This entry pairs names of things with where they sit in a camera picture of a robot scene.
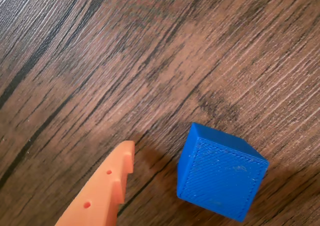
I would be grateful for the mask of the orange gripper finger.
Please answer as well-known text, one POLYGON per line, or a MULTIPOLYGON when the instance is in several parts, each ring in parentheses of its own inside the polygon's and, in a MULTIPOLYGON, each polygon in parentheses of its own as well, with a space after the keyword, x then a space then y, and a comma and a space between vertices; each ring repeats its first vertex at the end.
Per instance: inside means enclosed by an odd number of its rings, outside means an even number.
POLYGON ((70 203, 56 225, 116 225, 134 170, 135 143, 123 141, 107 156, 70 203))

